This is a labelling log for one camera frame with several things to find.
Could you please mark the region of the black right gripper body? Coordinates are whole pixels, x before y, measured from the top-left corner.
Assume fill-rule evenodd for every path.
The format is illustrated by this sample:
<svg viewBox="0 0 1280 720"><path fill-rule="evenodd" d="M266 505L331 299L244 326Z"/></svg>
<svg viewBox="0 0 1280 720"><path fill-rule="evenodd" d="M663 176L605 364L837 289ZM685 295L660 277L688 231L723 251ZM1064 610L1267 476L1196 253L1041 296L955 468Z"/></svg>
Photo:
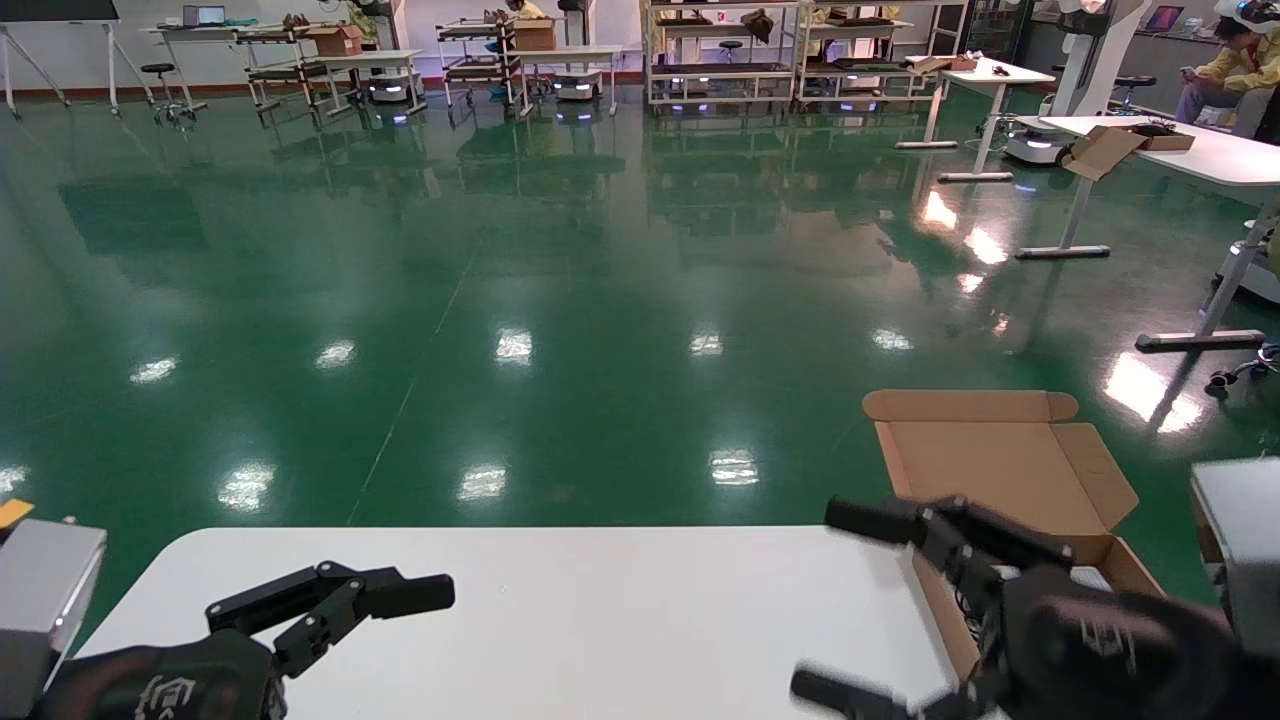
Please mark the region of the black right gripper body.
<svg viewBox="0 0 1280 720"><path fill-rule="evenodd" d="M1199 609L1038 568L1001 583L986 689L1011 719L1253 719L1256 660Z"/></svg>

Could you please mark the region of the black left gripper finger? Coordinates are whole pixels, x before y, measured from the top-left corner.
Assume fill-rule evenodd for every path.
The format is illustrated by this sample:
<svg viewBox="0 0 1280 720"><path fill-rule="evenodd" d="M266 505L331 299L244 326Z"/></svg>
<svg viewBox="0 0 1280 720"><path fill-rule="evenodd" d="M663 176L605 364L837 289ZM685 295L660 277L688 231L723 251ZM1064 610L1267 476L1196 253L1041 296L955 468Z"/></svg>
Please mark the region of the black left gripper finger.
<svg viewBox="0 0 1280 720"><path fill-rule="evenodd" d="M283 675L298 678L362 621L442 611L454 600L448 574L406 578L396 568L355 570L325 561L219 600L205 618L211 633L247 637L289 621L273 657Z"/></svg>

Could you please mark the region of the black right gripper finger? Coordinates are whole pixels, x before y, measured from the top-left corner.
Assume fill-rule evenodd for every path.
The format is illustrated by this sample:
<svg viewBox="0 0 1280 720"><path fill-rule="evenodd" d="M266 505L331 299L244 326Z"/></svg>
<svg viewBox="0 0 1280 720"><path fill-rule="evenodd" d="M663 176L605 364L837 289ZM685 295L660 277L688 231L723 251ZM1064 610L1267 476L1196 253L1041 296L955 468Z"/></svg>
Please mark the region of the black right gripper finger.
<svg viewBox="0 0 1280 720"><path fill-rule="evenodd" d="M833 497L824 524L886 544L911 546L952 588L970 633L988 646L1004 621L1001 568L1050 568L1069 574L1075 551L965 496L936 501L891 498L881 505Z"/></svg>
<svg viewBox="0 0 1280 720"><path fill-rule="evenodd" d="M794 671L790 692L796 700L846 719L983 719L998 707L995 697L975 683L966 683L910 707L882 691L856 685L809 667Z"/></svg>

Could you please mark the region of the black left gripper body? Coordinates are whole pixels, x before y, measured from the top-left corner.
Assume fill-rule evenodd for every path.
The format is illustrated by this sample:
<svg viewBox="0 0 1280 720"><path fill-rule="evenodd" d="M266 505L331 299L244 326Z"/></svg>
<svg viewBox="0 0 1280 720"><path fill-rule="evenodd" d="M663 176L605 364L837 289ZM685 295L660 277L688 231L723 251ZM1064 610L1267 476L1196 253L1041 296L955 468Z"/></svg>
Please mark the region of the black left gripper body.
<svg viewBox="0 0 1280 720"><path fill-rule="evenodd" d="M287 712L273 652L234 630L73 660L35 706L37 719L283 719Z"/></svg>

